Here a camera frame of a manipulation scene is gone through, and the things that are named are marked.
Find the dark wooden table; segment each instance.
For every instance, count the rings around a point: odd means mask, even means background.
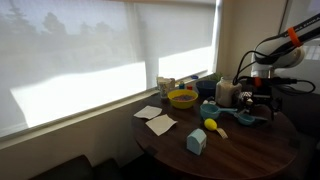
[[[162,108],[162,113],[178,121],[164,134],[157,136],[145,123],[147,119],[132,118],[133,134],[140,147],[171,170],[196,179],[268,179],[282,171],[295,159],[298,148],[296,130],[282,113],[274,121],[243,126],[230,114],[222,113],[216,120],[228,139],[208,131],[200,117],[203,99],[190,109],[180,110],[169,102],[161,102],[159,94],[135,102]],[[270,116],[266,107],[255,109],[255,115]],[[196,128],[204,130],[207,145],[200,156],[189,151],[187,136]]]

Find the light blue block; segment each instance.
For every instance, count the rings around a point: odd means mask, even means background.
[[[207,144],[207,135],[201,129],[192,131],[187,137],[187,149],[191,152],[200,155]]]

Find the white wall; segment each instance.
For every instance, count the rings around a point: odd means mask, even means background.
[[[225,0],[218,71],[233,74],[242,55],[278,32],[285,0]],[[79,154],[93,165],[114,157],[120,166],[142,151],[126,106],[0,150],[0,179],[27,179]]]

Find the yellow ball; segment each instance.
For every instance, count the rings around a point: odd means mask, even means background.
[[[214,131],[217,129],[218,125],[215,120],[208,118],[204,121],[204,126],[209,130],[209,131]]]

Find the white napkin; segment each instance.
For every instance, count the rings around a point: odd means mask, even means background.
[[[169,128],[177,123],[177,121],[173,121],[168,115],[158,116],[150,121],[146,122],[146,125],[149,126],[158,136],[165,133],[169,130]]]
[[[146,106],[145,108],[141,109],[139,112],[134,114],[134,116],[138,118],[152,119],[158,116],[161,113],[161,111],[161,108]]]

